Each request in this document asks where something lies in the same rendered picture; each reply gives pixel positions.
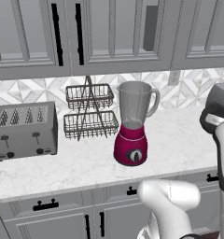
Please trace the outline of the grey wall cupboard door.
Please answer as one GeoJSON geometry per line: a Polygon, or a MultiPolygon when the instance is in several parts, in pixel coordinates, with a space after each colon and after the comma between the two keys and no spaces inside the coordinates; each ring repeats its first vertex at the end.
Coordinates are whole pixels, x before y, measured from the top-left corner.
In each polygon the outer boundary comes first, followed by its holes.
{"type": "Polygon", "coordinates": [[[68,0],[72,67],[76,76],[170,68],[169,0],[68,0]],[[81,5],[84,65],[77,53],[76,3],[81,5]]]}
{"type": "Polygon", "coordinates": [[[173,70],[224,67],[224,0],[182,0],[173,70]]]}
{"type": "Polygon", "coordinates": [[[0,0],[0,80],[71,74],[64,0],[0,0]],[[59,66],[51,4],[57,4],[63,66],[59,66]]]}

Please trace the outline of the white wall socket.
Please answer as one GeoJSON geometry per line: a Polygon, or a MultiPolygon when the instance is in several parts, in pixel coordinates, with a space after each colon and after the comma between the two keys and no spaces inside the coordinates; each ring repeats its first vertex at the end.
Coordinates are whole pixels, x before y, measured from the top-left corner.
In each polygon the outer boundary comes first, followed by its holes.
{"type": "Polygon", "coordinates": [[[170,72],[169,79],[168,79],[168,85],[169,86],[176,86],[180,79],[180,70],[173,70],[170,72]]]}

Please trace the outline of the grey base cupboard door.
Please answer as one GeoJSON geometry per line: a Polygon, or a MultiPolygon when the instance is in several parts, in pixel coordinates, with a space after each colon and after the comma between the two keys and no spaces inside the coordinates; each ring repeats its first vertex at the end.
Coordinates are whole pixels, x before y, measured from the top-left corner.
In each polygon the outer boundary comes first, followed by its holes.
{"type": "Polygon", "coordinates": [[[96,239],[137,239],[149,219],[149,210],[138,199],[97,204],[94,213],[96,239]],[[105,213],[105,237],[101,237],[100,212],[105,213]]]}
{"type": "Polygon", "coordinates": [[[11,239],[87,239],[85,215],[90,216],[92,239],[91,206],[10,219],[5,224],[11,239]]]}

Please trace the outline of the silver four-slot toaster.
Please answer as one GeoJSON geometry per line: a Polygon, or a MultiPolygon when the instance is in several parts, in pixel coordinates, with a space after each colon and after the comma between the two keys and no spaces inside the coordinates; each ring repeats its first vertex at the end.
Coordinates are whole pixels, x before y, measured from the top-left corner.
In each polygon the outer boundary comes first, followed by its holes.
{"type": "Polygon", "coordinates": [[[58,119],[53,101],[0,106],[0,162],[56,155],[58,119]]]}

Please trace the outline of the magenta blender with clear jug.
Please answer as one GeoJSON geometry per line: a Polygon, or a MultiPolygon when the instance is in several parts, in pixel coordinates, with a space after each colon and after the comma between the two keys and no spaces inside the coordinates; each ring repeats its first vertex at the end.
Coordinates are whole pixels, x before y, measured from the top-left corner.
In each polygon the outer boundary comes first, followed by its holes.
{"type": "Polygon", "coordinates": [[[158,109],[160,92],[142,81],[118,86],[121,125],[114,144],[115,160],[125,166],[138,166],[147,160],[146,118],[158,109]]]}

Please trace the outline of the grey drawer front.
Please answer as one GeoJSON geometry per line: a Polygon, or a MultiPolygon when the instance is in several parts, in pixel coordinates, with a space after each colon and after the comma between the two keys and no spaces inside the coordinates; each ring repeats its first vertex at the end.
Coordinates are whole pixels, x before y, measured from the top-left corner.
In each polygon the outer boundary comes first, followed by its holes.
{"type": "Polygon", "coordinates": [[[0,216],[3,220],[8,220],[24,216],[59,211],[67,208],[80,208],[90,205],[92,205],[90,190],[75,191],[63,194],[54,194],[50,196],[39,196],[37,198],[17,200],[8,203],[1,203],[0,216]],[[33,206],[37,205],[38,201],[41,201],[43,204],[48,204],[52,199],[59,203],[58,207],[41,211],[33,210],[33,206]]]}
{"type": "Polygon", "coordinates": [[[108,204],[108,203],[117,203],[122,201],[137,200],[138,199],[137,194],[128,196],[126,192],[130,186],[132,186],[134,189],[137,189],[138,185],[139,183],[135,182],[135,183],[127,183],[122,185],[106,187],[104,189],[103,202],[105,204],[108,204]]]}
{"type": "Polygon", "coordinates": [[[196,185],[200,190],[201,197],[203,198],[203,197],[207,197],[208,195],[212,195],[213,193],[219,192],[218,181],[214,181],[214,182],[206,181],[208,174],[210,174],[211,176],[216,176],[217,170],[186,174],[186,175],[179,176],[177,179],[187,181],[189,183],[196,185]]]}

